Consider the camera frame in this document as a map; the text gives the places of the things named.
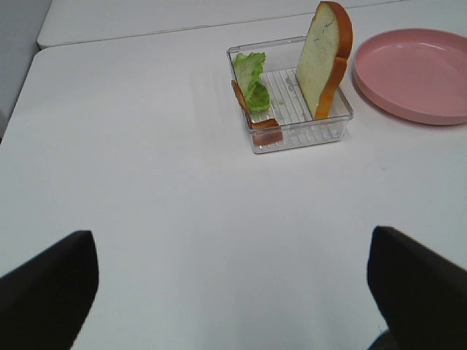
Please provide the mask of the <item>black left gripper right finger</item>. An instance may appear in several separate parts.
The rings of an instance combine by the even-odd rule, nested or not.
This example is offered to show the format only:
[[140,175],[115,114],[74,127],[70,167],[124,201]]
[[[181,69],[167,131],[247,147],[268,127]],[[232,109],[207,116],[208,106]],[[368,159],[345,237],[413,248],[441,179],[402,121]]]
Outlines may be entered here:
[[374,228],[367,284],[388,330],[372,349],[465,349],[466,270],[393,227]]

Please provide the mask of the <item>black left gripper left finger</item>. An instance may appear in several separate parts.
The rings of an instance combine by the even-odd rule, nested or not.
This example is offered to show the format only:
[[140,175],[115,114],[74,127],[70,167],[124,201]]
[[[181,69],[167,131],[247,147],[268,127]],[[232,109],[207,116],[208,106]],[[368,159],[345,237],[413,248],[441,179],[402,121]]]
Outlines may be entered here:
[[70,349],[99,286],[93,234],[76,231],[1,277],[1,348]]

